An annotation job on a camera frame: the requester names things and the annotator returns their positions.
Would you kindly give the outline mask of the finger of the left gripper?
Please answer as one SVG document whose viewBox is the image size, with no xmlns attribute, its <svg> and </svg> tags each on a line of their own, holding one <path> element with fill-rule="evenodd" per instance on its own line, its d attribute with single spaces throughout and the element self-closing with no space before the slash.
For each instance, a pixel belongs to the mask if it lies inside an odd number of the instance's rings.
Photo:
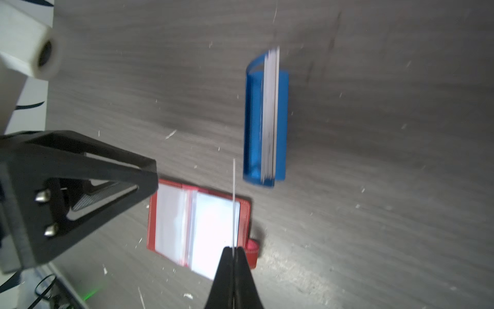
<svg viewBox="0 0 494 309">
<path fill-rule="evenodd" d="M 1 137 L 1 269 L 50 262 L 152 196 L 156 161 L 74 131 Z"/>
</svg>

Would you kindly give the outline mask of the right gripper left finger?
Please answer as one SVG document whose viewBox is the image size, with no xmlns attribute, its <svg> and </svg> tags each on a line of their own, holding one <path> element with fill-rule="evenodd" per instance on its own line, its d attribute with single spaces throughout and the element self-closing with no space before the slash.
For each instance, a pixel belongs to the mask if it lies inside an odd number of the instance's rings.
<svg viewBox="0 0 494 309">
<path fill-rule="evenodd" d="M 234 249 L 225 247 L 205 304 L 205 309 L 234 307 Z"/>
</svg>

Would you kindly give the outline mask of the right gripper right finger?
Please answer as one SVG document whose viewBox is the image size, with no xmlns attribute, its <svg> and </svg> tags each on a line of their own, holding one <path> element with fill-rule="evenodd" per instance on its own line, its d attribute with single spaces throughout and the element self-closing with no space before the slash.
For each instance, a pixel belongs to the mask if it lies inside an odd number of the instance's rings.
<svg viewBox="0 0 494 309">
<path fill-rule="evenodd" d="M 264 309 L 243 248 L 235 248 L 233 263 L 233 308 Z"/>
</svg>

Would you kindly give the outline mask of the red card holder wallet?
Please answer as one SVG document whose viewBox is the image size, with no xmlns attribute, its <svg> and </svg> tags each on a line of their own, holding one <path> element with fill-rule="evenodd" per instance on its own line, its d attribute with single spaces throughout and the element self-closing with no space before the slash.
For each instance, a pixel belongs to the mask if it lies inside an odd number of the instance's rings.
<svg viewBox="0 0 494 309">
<path fill-rule="evenodd" d="M 250 237 L 252 204 L 235 197 L 237 245 L 257 266 L 260 245 Z M 225 247 L 232 246 L 232 195 L 205 187 L 158 181 L 150 198 L 147 248 L 176 265 L 213 279 Z"/>
</svg>

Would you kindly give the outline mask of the white VIP credit card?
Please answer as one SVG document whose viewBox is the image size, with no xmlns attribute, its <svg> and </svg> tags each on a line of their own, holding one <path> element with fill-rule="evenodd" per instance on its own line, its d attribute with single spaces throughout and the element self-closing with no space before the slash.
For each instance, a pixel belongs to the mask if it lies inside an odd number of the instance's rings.
<svg viewBox="0 0 494 309">
<path fill-rule="evenodd" d="M 235 190 L 236 190 L 236 160 L 232 159 L 232 250 L 233 255 L 235 255 L 235 248 L 237 245 L 237 220 L 236 220 L 236 201 L 235 201 Z"/>
</svg>

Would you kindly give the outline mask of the blue card stand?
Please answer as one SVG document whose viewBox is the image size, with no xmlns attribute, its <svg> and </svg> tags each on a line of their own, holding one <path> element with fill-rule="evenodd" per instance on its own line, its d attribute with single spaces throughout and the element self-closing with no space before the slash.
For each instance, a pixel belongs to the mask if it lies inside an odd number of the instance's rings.
<svg viewBox="0 0 494 309">
<path fill-rule="evenodd" d="M 246 68 L 243 179 L 273 187 L 285 180 L 289 73 L 280 69 L 280 48 Z"/>
</svg>

